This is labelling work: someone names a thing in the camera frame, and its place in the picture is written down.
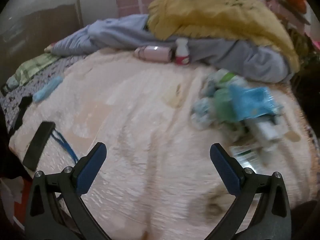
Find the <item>bottle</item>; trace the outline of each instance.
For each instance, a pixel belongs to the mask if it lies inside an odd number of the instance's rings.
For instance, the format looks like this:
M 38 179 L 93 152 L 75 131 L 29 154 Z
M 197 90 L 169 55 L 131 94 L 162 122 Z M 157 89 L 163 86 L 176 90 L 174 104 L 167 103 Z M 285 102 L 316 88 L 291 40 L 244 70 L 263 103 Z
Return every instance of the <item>bottle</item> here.
M 134 55 L 143 60 L 170 63 L 172 59 L 172 50 L 167 47 L 144 46 L 137 48 Z
M 176 39 L 177 50 L 176 50 L 176 64 L 187 65 L 190 62 L 188 39 L 177 38 Z
M 229 85 L 238 85 L 240 87 L 249 87 L 245 78 L 238 76 L 226 69 L 219 69 L 214 75 L 214 83 L 218 88 L 227 88 Z

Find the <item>blue gripper pad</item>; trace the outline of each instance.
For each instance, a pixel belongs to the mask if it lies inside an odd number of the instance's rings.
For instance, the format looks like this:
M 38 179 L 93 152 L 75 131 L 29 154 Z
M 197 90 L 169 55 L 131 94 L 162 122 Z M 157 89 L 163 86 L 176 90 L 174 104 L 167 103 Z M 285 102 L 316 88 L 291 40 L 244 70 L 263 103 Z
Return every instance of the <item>blue gripper pad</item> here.
M 229 194 L 236 197 L 239 196 L 241 191 L 241 179 L 229 162 L 233 158 L 225 152 L 219 143 L 215 143 L 211 146 L 210 158 Z
M 88 193 L 95 177 L 97 176 L 103 162 L 107 157 L 107 148 L 103 143 L 97 143 L 87 156 L 82 157 L 73 173 L 78 195 Z

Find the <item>green cloth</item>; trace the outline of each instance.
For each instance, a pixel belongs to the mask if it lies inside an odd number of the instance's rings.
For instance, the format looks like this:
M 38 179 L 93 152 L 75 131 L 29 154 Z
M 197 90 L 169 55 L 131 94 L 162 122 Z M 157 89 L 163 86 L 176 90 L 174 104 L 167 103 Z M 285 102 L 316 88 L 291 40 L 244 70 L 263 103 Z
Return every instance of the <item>green cloth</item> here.
M 50 53 L 44 53 L 38 57 L 22 63 L 18 67 L 16 73 L 8 79 L 8 87 L 10 89 L 14 89 L 17 86 L 25 85 L 40 70 L 57 61 L 59 58 L 59 56 L 55 56 Z

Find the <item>dark rectangular object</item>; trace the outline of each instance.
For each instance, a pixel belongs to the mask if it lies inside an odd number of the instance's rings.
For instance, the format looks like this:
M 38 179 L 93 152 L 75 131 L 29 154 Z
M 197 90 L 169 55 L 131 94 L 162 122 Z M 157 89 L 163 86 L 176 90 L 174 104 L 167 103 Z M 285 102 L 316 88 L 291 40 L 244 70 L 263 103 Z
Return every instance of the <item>dark rectangular object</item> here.
M 54 122 L 42 122 L 40 124 L 22 162 L 29 170 L 36 171 L 44 146 L 55 127 Z

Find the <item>blue strap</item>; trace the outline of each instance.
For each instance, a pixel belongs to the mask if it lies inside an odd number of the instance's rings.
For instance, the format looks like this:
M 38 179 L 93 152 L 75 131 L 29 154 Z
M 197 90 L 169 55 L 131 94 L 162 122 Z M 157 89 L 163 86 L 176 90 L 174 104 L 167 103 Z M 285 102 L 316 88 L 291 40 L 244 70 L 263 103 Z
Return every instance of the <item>blue strap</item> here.
M 51 134 L 51 136 L 62 146 L 62 148 L 64 148 L 71 156 L 71 158 L 73 159 L 73 161 L 75 162 L 75 164 L 78 162 L 78 157 L 76 156 L 75 152 L 73 151 L 73 149 L 71 148 L 71 146 L 67 143 L 67 141 L 65 140 L 65 138 L 62 136 L 61 133 L 59 133 L 57 130 L 53 130 L 54 132 L 57 133 L 57 137 L 53 134 Z

